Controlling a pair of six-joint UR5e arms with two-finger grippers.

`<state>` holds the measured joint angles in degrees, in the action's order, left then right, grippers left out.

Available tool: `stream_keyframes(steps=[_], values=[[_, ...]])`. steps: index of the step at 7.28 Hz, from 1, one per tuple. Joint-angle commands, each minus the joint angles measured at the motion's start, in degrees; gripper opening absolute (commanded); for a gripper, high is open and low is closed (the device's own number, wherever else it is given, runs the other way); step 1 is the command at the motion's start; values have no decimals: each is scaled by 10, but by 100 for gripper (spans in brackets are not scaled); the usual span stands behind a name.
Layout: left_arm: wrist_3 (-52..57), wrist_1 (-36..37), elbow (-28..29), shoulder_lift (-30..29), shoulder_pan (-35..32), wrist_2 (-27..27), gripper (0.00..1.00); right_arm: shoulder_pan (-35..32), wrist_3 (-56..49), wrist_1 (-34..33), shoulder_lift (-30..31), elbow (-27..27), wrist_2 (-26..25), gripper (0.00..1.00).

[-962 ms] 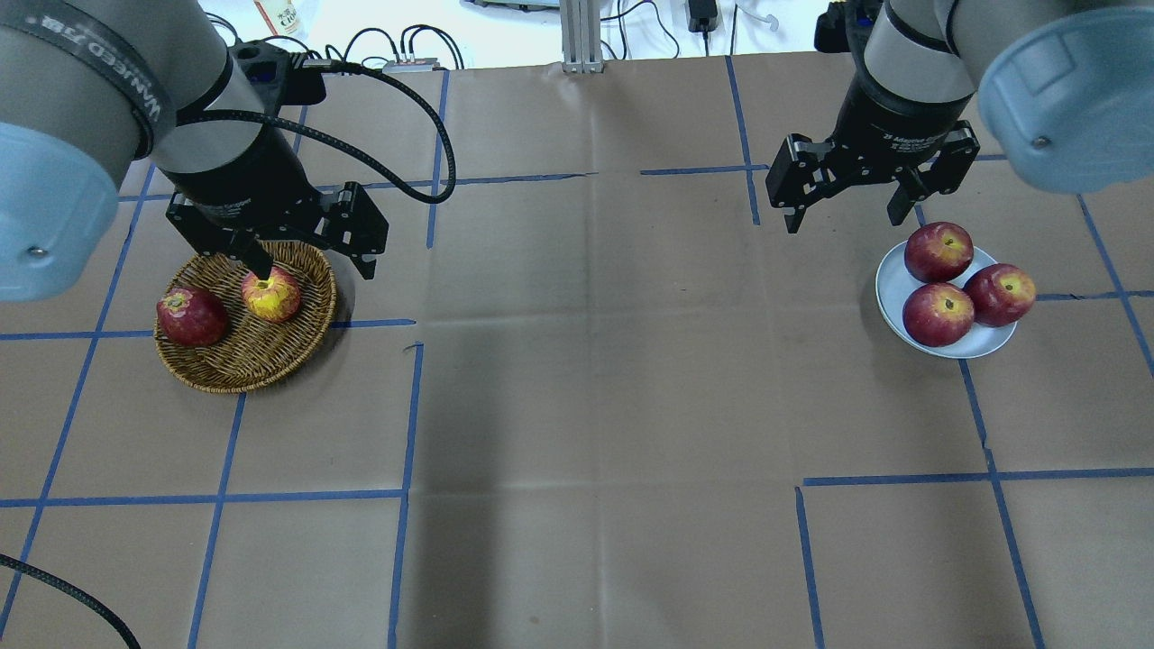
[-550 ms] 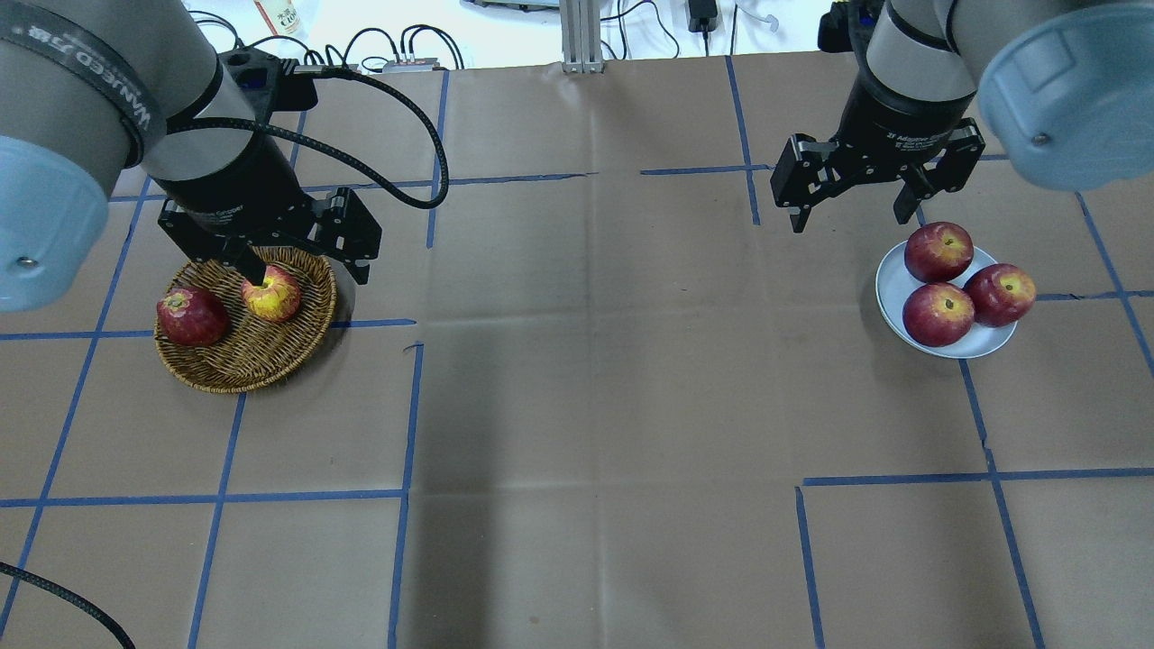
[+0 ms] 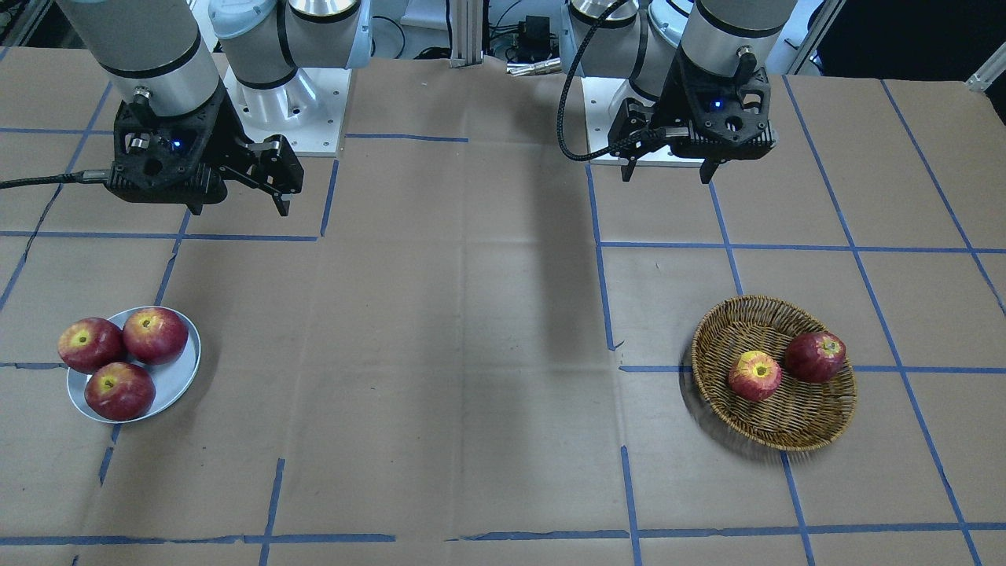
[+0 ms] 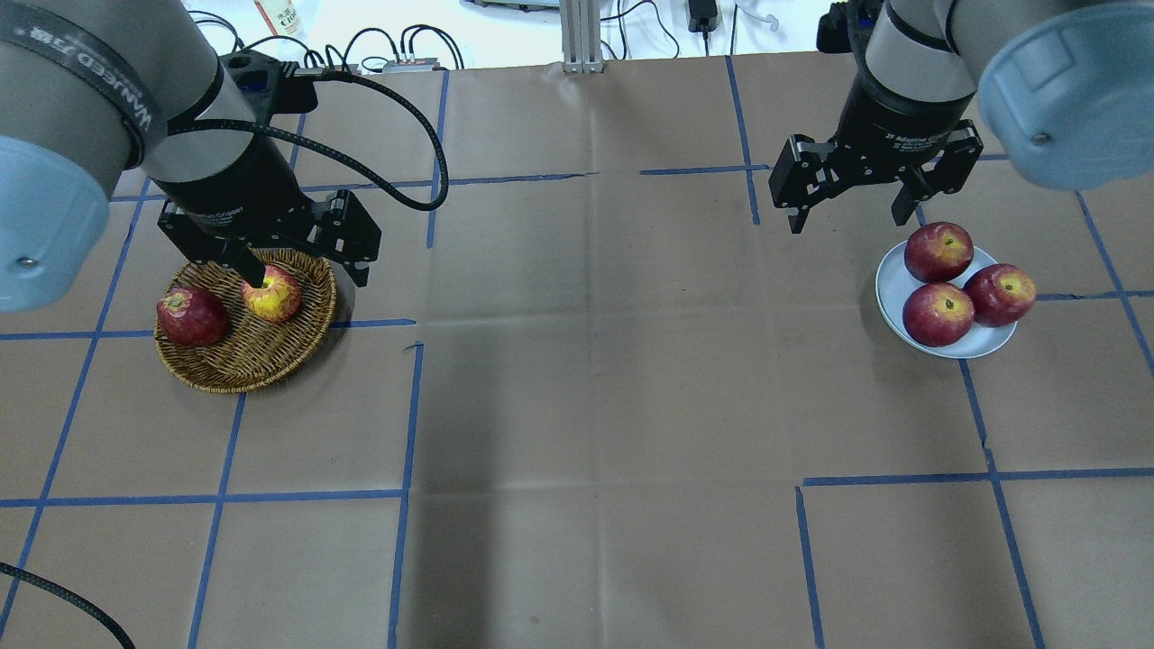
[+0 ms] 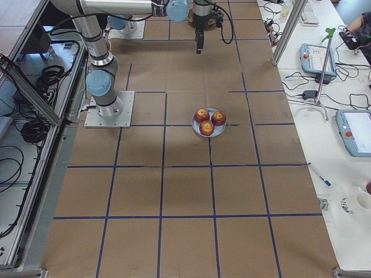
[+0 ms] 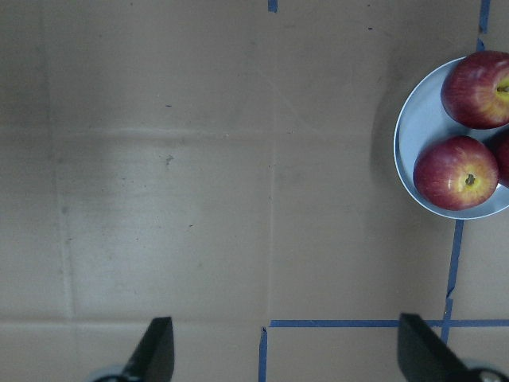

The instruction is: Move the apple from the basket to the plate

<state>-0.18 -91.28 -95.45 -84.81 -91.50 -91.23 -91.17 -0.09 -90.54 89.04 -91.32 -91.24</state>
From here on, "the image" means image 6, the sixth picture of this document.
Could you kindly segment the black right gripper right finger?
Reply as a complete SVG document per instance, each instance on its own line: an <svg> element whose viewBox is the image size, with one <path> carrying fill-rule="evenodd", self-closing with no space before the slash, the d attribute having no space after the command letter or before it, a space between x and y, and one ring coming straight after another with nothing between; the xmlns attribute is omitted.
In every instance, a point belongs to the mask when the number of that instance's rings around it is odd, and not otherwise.
<svg viewBox="0 0 509 382"><path fill-rule="evenodd" d="M398 366L406 381L491 381L492 371L468 368L417 314L400 314Z"/></svg>

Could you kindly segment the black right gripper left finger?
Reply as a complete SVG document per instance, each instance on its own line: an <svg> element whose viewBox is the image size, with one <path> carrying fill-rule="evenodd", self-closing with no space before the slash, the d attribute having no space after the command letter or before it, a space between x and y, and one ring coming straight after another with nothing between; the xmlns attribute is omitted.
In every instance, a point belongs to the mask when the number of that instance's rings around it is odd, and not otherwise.
<svg viewBox="0 0 509 382"><path fill-rule="evenodd" d="M154 318L120 373L121 381L168 382L175 350L171 317Z"/></svg>

